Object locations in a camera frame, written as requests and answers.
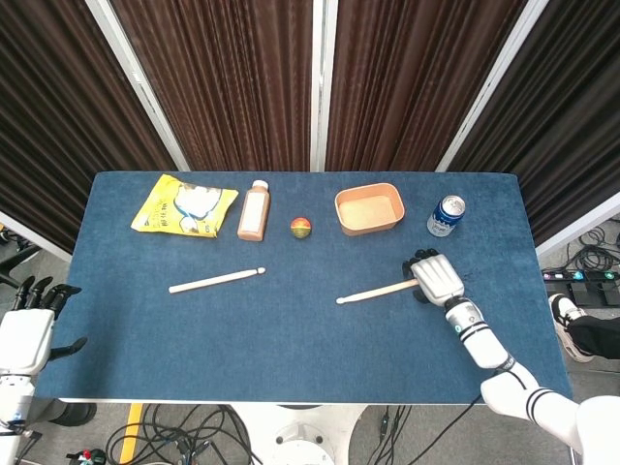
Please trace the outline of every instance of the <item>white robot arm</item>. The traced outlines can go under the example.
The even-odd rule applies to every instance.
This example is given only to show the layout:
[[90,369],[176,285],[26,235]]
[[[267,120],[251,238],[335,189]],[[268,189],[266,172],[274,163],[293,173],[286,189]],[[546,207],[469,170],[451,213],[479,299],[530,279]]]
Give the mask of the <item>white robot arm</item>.
[[26,418],[35,392],[33,378],[49,361],[79,351],[86,338],[67,347],[51,348],[54,322],[67,299],[80,288],[58,285],[43,296],[51,278],[28,278],[17,290],[11,311],[0,321],[0,465],[14,465],[21,436],[41,437],[28,429]]
[[504,348],[476,304],[463,296],[463,283],[448,259],[432,249],[416,256],[411,270],[424,295],[445,307],[446,320],[476,365],[495,370],[480,387],[488,407],[500,415],[532,421],[582,454],[585,465],[617,464],[620,397],[594,397],[576,404],[540,387]]

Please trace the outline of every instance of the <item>shoe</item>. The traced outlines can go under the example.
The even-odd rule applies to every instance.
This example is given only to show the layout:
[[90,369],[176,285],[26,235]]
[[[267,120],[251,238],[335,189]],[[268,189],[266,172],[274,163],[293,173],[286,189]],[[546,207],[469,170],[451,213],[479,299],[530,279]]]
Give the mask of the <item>shoe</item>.
[[580,363],[586,363],[592,360],[594,357],[579,349],[567,331],[569,323],[579,317],[584,317],[585,312],[580,308],[577,308],[573,301],[563,294],[552,295],[549,298],[549,306],[551,307],[551,313],[553,314],[555,333],[560,338],[560,342],[562,342],[564,350],[569,353],[569,356],[571,356],[573,360]]

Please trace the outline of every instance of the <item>snack bag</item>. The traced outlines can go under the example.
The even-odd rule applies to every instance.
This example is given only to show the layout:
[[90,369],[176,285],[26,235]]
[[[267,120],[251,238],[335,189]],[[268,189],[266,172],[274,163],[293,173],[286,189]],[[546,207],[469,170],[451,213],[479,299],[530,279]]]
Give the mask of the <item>snack bag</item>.
[[132,222],[143,233],[217,237],[226,211],[239,193],[202,187],[162,174]]

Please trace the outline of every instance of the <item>bowl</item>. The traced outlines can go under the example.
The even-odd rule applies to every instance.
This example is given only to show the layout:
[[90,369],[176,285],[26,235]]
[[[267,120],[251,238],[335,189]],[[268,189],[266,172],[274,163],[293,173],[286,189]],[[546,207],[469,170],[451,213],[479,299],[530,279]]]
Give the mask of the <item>bowl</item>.
[[398,190],[381,182],[340,191],[335,199],[342,232],[361,235],[389,230],[405,216]]

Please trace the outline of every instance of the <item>ball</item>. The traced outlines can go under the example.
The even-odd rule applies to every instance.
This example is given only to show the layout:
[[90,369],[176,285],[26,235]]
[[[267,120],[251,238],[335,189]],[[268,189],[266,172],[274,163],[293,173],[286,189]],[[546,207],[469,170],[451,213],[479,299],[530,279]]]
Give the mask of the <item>ball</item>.
[[307,237],[308,234],[312,231],[312,225],[307,218],[295,218],[291,222],[291,233],[297,239],[303,239]]

